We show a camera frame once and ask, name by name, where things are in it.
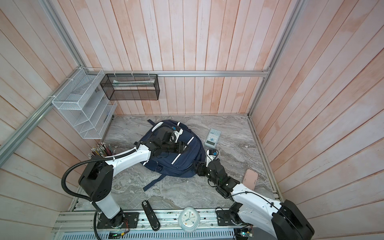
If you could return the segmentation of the navy blue student backpack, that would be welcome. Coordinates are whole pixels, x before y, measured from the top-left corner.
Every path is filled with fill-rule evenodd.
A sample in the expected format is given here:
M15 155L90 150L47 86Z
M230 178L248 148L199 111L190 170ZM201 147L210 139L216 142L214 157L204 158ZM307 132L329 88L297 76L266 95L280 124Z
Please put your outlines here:
M200 138L181 122L163 120L155 123L141 139L150 157L142 163L160 176L143 187L147 191L166 176L191 178L206 166L206 152Z

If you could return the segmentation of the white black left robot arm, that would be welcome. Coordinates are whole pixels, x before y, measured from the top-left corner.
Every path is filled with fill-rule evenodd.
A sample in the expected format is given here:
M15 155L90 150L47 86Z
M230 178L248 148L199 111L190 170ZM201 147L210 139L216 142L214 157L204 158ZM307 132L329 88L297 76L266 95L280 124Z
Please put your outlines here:
M110 156L108 158L93 158L83 161L70 167L62 177L63 190L74 197L89 201L98 213L104 214L108 220L123 218L124 212L116 203L111 195L113 178L125 169L128 169L138 163L146 162L161 153L182 154L188 147L187 144L179 140L184 133L181 127L160 126L150 131L149 138L146 141L136 143L136 146L123 153ZM87 165L86 173L90 174L96 171L96 176L90 180L83 180L91 184L87 187L91 192L87 195L81 195L71 191L66 185L66 179L74 169L81 165Z

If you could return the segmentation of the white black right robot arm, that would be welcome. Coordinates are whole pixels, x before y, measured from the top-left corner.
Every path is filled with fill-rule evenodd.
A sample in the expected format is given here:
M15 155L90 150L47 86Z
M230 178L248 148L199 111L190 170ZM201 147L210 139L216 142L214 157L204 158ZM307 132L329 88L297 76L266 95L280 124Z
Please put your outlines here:
M252 225L278 240L310 240L314 236L314 228L295 203L272 200L250 190L228 176L220 160L198 162L196 174L207 177L222 197L234 201L229 211L235 224Z

